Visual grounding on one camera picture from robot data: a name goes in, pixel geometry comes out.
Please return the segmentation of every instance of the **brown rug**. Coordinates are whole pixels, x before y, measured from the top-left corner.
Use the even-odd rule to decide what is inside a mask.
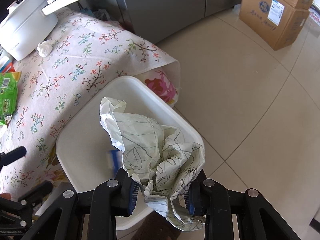
[[[181,230],[153,211],[146,217],[131,240],[176,240],[180,234]]]

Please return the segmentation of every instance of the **white pot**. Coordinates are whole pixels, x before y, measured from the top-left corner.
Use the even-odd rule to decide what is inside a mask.
[[[51,1],[23,0],[9,6],[9,15],[0,23],[0,44],[16,60],[29,55],[53,30],[58,22],[53,12],[79,0]]]

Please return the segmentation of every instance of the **floral tablecloth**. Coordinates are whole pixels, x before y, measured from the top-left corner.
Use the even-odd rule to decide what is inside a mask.
[[[0,173],[0,192],[12,194],[13,199],[43,180],[54,185],[66,180],[55,154],[56,138],[108,82],[162,67],[174,86],[180,86],[179,63],[118,23],[102,22],[67,8],[57,16],[58,24],[47,37],[52,53],[42,58],[34,51],[14,63],[16,71],[22,72],[17,110],[0,139],[0,151],[24,146],[28,152]]]

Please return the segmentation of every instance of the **white plastic bin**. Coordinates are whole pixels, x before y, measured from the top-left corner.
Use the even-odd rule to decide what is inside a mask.
[[[78,193],[93,190],[113,177],[107,154],[115,147],[100,125],[100,102],[104,97],[124,100],[126,113],[141,114],[160,124],[180,127],[186,141],[204,145],[199,133],[140,80],[130,76],[116,78],[70,120],[57,139],[58,159]],[[116,229],[128,229],[151,212],[139,193],[133,214],[128,218],[116,217]]]

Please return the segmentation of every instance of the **green snack package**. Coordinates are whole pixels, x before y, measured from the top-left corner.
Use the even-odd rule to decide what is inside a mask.
[[[5,125],[5,117],[16,109],[21,72],[0,73],[0,125]]]

